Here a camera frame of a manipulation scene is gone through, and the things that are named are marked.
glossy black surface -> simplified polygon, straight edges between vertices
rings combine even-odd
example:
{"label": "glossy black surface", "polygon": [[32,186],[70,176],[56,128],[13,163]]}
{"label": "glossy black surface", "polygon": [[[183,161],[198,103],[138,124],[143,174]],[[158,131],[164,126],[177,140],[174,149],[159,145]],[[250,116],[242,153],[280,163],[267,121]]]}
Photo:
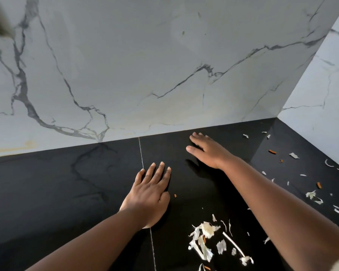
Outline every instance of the glossy black surface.
{"label": "glossy black surface", "polygon": [[[187,249],[188,235],[192,224],[212,222],[212,214],[221,229],[220,220],[226,223],[227,231],[230,218],[234,241],[254,259],[254,265],[243,267],[238,255],[231,256],[228,241],[228,251],[218,255],[215,245],[222,235],[215,234],[207,243],[214,253],[206,264],[212,270],[287,269],[273,244],[264,245],[265,232],[226,176],[186,152],[193,131],[141,137],[140,143],[136,138],[0,157],[0,270],[24,270],[116,213],[142,168],[140,150],[146,169],[160,161],[172,167],[171,202],[152,228],[157,271],[198,270],[201,259]],[[330,159],[328,163],[335,167],[326,166],[327,156],[279,119],[195,131],[211,136],[259,172],[265,171],[269,179],[275,178],[276,184],[339,225],[333,207],[339,207],[339,166]],[[291,152],[300,159],[290,157]],[[316,182],[323,189],[318,190]],[[305,197],[313,190],[323,204]],[[132,239],[111,270],[155,270],[148,229]]]}
{"label": "glossy black surface", "polygon": [[[138,138],[0,158],[0,270],[24,270],[115,214],[142,168]],[[154,270],[149,229],[111,270]]]}

person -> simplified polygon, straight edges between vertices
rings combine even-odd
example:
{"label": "person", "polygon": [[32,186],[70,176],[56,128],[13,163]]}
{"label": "person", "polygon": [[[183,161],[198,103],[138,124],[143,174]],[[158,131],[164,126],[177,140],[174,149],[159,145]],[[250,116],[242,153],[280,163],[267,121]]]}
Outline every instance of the person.
{"label": "person", "polygon": [[[295,271],[339,271],[339,227],[302,200],[269,181],[220,144],[194,132],[199,146],[186,150],[206,165],[223,170]],[[134,234],[156,224],[170,201],[171,175],[164,163],[138,172],[117,214],[46,256],[28,271],[108,270]]]}

white marble backsplash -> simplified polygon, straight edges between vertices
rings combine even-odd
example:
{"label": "white marble backsplash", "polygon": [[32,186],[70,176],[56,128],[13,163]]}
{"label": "white marble backsplash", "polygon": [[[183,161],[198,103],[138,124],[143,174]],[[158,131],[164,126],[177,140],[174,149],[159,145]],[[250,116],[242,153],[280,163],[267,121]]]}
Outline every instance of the white marble backsplash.
{"label": "white marble backsplash", "polygon": [[278,117],[339,164],[339,18]]}
{"label": "white marble backsplash", "polygon": [[339,15],[339,0],[0,4],[15,29],[0,156],[276,117]]}

person's right hand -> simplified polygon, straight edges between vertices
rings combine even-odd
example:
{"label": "person's right hand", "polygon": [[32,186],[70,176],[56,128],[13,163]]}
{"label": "person's right hand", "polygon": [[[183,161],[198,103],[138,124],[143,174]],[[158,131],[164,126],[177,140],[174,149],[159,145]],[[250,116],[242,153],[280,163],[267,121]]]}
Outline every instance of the person's right hand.
{"label": "person's right hand", "polygon": [[195,145],[202,148],[202,150],[190,145],[186,147],[186,150],[201,162],[212,168],[222,169],[223,164],[227,159],[235,157],[220,144],[212,140],[207,135],[204,136],[202,133],[197,134],[196,132],[193,132],[190,136],[190,140]]}

person's right arm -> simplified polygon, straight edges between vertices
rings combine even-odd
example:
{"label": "person's right arm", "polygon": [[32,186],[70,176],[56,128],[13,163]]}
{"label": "person's right arm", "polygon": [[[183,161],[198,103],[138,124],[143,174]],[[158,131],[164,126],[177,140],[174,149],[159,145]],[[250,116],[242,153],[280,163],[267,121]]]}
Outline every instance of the person's right arm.
{"label": "person's right arm", "polygon": [[208,136],[186,150],[229,177],[277,250],[295,271],[329,271],[339,260],[339,227]]}

